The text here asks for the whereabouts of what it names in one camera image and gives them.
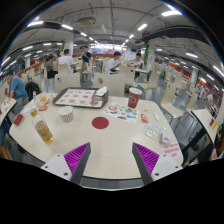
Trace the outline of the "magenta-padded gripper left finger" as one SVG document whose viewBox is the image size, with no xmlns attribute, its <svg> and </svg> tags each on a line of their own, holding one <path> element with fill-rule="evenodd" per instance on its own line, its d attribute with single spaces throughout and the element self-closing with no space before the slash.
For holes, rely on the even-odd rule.
<svg viewBox="0 0 224 224">
<path fill-rule="evenodd" d="M 85 143 L 65 155 L 56 154 L 42 169 L 79 185 L 90 153 L 90 143 Z"/>
</svg>

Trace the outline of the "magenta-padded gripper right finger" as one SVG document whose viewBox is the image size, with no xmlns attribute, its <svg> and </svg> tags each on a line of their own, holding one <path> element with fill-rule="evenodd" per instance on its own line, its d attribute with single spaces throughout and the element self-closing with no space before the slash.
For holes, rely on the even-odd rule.
<svg viewBox="0 0 224 224">
<path fill-rule="evenodd" d="M 182 169 L 182 167 L 166 154 L 157 154 L 154 151 L 134 143 L 132 154 L 137 163 L 144 185 L 164 178 Z"/>
</svg>

